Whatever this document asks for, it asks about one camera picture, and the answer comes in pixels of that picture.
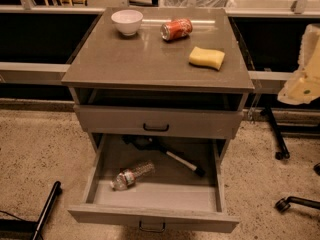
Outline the clear plastic water bottle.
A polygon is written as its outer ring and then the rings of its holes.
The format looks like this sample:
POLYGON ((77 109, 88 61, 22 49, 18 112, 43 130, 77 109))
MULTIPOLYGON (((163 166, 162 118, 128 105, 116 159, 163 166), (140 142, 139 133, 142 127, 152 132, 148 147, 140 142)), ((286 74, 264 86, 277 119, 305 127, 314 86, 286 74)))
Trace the clear plastic water bottle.
POLYGON ((115 191, 123 191, 133 186, 141 178, 155 172, 152 161, 137 164, 133 168, 121 171, 111 182, 110 186, 115 191))

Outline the grey drawer cabinet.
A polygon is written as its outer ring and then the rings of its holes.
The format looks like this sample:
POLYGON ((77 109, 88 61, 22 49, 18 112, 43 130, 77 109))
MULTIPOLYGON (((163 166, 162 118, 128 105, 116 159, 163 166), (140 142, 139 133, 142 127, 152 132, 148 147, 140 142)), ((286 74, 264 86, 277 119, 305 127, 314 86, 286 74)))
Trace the grey drawer cabinet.
POLYGON ((106 9, 63 78, 93 145, 103 134, 215 139, 227 145, 253 90, 226 12, 145 8, 124 37, 106 9))

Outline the open grey middle drawer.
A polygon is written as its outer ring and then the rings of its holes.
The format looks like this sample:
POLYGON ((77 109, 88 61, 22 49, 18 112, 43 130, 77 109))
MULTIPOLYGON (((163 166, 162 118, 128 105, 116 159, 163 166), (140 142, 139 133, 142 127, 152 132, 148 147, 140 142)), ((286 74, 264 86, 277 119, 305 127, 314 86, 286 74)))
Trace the open grey middle drawer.
POLYGON ((167 229, 230 233, 239 219, 227 214, 220 171, 220 142, 166 137, 165 146, 201 166, 197 176, 157 150, 140 151, 120 135, 102 137, 83 201, 69 208, 82 223, 138 227, 162 233, 167 229), (111 180, 122 170, 152 161, 155 172, 129 189, 114 191, 111 180))

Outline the closed grey top drawer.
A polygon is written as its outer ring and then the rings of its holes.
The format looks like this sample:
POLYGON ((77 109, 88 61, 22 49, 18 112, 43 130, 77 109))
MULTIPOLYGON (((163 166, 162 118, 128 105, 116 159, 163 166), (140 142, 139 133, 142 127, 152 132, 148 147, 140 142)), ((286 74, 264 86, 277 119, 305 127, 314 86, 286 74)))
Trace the closed grey top drawer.
POLYGON ((75 105, 84 131, 169 137, 232 139, 242 112, 75 105))

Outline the yellow sponge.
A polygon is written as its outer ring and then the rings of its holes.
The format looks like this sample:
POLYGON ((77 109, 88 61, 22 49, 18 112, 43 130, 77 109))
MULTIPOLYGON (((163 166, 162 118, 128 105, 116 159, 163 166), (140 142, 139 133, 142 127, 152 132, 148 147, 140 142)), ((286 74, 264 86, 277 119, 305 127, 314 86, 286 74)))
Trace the yellow sponge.
POLYGON ((225 53, 219 50, 194 47, 189 55, 189 62, 200 67, 221 68, 225 53))

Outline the red soda can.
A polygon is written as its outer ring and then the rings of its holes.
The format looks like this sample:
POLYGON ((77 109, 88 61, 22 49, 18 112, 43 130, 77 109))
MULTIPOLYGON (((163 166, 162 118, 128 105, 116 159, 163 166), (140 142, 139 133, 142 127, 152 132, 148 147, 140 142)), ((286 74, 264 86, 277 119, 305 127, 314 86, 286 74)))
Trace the red soda can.
POLYGON ((160 28, 160 34, 165 41, 172 41, 188 36, 192 30, 191 21, 182 18, 164 23, 160 28))

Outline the white ceramic bowl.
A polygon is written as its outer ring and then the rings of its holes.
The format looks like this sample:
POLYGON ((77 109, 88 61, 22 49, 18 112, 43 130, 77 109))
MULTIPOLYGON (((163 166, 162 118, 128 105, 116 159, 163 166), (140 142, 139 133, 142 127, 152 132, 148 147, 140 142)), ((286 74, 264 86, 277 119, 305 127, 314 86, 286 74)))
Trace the white ceramic bowl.
POLYGON ((120 10, 111 15, 111 20, 121 34, 132 36, 139 30, 143 14, 137 10, 120 10))

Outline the black stand leg left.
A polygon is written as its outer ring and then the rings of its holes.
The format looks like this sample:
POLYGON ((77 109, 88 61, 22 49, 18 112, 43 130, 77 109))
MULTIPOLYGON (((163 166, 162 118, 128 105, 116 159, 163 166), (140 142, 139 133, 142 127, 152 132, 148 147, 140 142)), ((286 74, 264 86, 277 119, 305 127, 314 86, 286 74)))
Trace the black stand leg left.
POLYGON ((53 187, 50 191, 50 194, 45 202, 45 205, 40 213, 40 216, 36 222, 35 229, 32 232, 32 235, 30 237, 30 240, 39 240, 41 237, 41 232, 42 229, 54 207, 54 204, 59 197, 59 195, 62 193, 62 188, 61 188, 61 182, 56 181, 53 184, 53 187))

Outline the grey metal railing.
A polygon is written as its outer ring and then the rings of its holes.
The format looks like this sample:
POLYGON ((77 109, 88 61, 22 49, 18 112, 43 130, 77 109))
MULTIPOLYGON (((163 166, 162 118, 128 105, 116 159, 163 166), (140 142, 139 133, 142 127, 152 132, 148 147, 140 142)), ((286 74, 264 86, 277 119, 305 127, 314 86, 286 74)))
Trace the grey metal railing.
POLYGON ((1 17, 8 27, 1 32, 4 48, 24 48, 36 61, 1 63, 1 81, 38 85, 111 85, 127 88, 236 88, 250 90, 252 80, 265 82, 267 92, 282 88, 291 74, 254 72, 246 68, 229 19, 222 9, 142 8, 142 25, 126 37, 115 28, 108 8, 94 16, 76 41, 75 29, 84 25, 67 14, 69 21, 54 14, 38 14, 50 24, 45 29, 29 14, 18 17, 15 24, 9 14, 1 17), (187 18, 193 30, 186 36, 165 41, 160 28, 176 19, 187 18), (221 68, 200 67, 189 62, 194 47, 225 53, 221 68))

